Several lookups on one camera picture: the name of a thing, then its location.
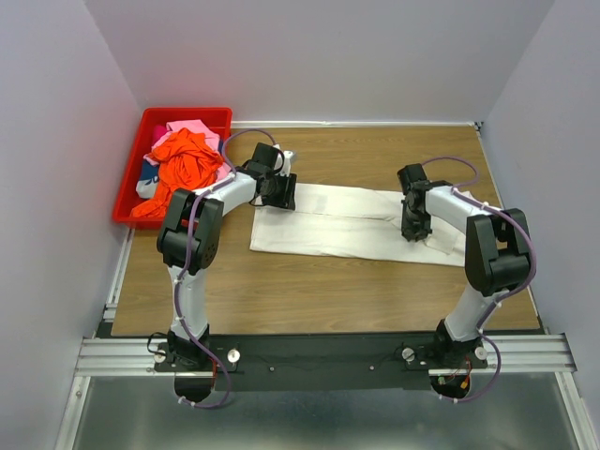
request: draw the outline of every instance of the orange cloth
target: orange cloth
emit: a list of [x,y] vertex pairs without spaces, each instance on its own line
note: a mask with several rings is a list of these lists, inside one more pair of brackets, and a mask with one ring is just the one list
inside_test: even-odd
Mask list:
[[156,147],[152,158],[160,163],[157,193],[131,210],[135,218],[164,218],[173,193],[179,189],[198,189],[217,180],[223,157],[206,145],[203,133],[182,128]]

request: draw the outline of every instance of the white cloth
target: white cloth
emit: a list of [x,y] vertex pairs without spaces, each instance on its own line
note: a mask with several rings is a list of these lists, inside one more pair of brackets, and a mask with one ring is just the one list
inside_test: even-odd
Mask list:
[[250,249],[409,263],[464,265],[464,235],[433,217],[433,233],[407,242],[401,192],[296,185],[296,210],[256,208]]

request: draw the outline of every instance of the red plastic container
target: red plastic container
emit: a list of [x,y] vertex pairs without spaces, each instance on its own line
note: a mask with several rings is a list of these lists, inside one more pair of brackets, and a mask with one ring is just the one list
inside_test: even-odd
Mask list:
[[112,219],[115,222],[126,223],[131,228],[157,230],[162,219],[153,217],[132,217],[131,209],[141,202],[135,187],[142,173],[143,156],[150,152],[152,131],[156,125],[165,125],[175,120],[200,119],[215,131],[221,139],[227,139],[232,129],[232,110],[229,108],[148,108],[143,112],[142,121],[138,128],[135,141],[131,147],[129,161],[123,174],[121,188],[116,197]]

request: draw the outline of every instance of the white baseboard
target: white baseboard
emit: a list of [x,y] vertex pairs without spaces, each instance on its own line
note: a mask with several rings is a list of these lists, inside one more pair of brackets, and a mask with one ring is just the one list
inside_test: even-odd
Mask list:
[[233,120],[232,128],[472,127],[473,122]]

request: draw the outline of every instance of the pile of clothes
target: pile of clothes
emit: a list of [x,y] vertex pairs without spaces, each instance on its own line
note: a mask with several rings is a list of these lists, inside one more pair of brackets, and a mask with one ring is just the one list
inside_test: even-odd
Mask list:
[[157,125],[152,148],[143,157],[136,186],[146,202],[131,210],[135,218],[164,218],[173,193],[205,188],[227,176],[231,168],[220,154],[222,141],[202,120]]

